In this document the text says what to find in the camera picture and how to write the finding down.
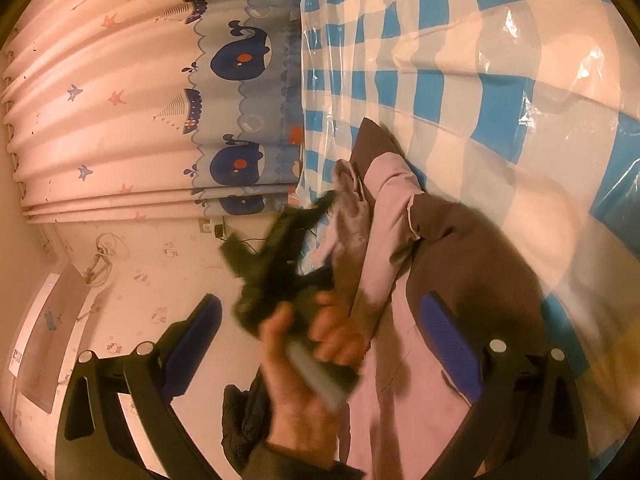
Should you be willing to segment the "person left hand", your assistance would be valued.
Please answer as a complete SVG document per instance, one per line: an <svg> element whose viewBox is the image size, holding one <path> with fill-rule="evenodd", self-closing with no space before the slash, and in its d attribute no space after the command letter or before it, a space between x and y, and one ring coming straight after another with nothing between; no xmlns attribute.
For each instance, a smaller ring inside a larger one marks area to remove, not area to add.
<svg viewBox="0 0 640 480"><path fill-rule="evenodd" d="M335 292L314 297L319 311L308 338L318 344L314 358L359 370L369 345ZM272 405L267 448L311 466L330 470L337 449L337 414L329 411L292 367L285 353L286 335L294 321L293 307L282 302L259 327L262 376Z"/></svg>

